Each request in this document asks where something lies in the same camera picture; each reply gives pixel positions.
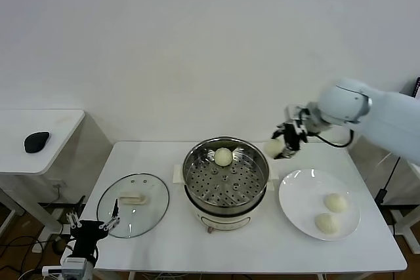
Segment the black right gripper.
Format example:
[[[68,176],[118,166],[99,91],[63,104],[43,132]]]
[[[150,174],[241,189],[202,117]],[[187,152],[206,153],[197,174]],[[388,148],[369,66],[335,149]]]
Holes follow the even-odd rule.
[[[274,156],[274,159],[290,159],[301,149],[302,143],[307,143],[306,129],[295,122],[282,123],[276,126],[271,139],[277,139],[283,135],[286,147]]]

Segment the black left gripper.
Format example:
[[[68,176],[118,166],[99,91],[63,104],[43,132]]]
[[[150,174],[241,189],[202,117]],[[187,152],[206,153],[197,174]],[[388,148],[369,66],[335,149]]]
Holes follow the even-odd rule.
[[[72,205],[72,210],[66,214],[71,228],[71,236],[75,239],[72,257],[93,257],[97,243],[108,236],[105,230],[113,230],[120,221],[119,203],[115,200],[111,218],[107,222],[96,220],[80,220],[84,206],[85,195]]]

